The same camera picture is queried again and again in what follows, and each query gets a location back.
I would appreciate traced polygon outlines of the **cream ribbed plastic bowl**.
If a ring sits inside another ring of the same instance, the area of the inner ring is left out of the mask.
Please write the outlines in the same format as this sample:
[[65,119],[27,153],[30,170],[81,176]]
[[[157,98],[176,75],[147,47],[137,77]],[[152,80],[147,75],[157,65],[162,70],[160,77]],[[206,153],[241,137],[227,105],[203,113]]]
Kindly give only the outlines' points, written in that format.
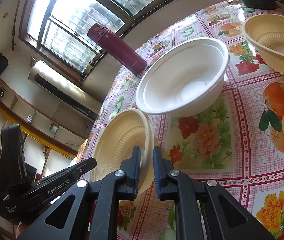
[[154,181],[152,152],[158,142],[149,117],[135,108],[119,113],[105,128],[95,148],[93,158],[97,166],[90,180],[103,179],[120,168],[123,160],[132,156],[134,146],[141,150],[138,194],[146,191]]

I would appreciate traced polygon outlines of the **window with metal bars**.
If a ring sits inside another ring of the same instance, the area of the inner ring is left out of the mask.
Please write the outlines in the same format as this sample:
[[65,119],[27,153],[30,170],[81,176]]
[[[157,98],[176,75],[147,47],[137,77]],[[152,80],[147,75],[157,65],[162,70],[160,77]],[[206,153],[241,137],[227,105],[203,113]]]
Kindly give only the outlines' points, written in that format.
[[19,38],[76,83],[81,83],[105,51],[88,37],[100,23],[124,36],[174,0],[26,0]]

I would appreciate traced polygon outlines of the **white tower air conditioner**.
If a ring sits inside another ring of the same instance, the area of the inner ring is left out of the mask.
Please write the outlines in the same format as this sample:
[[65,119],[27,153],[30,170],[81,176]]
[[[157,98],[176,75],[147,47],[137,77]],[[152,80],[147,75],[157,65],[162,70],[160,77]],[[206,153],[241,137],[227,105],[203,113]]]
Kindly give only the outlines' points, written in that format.
[[44,61],[37,61],[28,79],[92,121],[96,121],[102,104],[56,72]]

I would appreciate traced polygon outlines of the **magenta thermos bottle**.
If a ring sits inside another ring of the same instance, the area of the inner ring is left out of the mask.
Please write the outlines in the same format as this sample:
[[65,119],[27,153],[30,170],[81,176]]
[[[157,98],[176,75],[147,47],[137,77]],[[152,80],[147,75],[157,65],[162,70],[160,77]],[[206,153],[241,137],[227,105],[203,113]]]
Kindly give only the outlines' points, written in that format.
[[135,76],[146,68],[147,62],[106,26],[99,23],[93,24],[87,36]]

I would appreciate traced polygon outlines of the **white paper bowl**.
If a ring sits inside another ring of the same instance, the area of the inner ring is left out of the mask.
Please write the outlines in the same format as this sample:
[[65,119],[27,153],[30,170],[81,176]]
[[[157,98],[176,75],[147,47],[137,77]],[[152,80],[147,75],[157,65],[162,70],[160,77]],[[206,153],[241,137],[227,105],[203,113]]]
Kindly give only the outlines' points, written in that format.
[[199,37],[161,56],[139,82],[135,102],[149,115],[184,118],[210,107],[224,86],[230,53],[224,42]]

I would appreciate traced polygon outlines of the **floral fruit tablecloth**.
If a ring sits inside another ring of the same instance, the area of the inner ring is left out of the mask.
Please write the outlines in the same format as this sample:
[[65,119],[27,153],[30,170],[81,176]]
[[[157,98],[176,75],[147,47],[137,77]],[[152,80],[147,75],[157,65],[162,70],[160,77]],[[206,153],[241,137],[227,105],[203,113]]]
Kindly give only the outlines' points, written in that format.
[[201,9],[164,29],[137,52],[149,64],[178,44],[214,37],[230,51],[219,98],[192,117],[152,116],[156,141],[176,169],[214,179],[276,239],[284,239],[284,76],[238,30],[260,10],[242,0]]

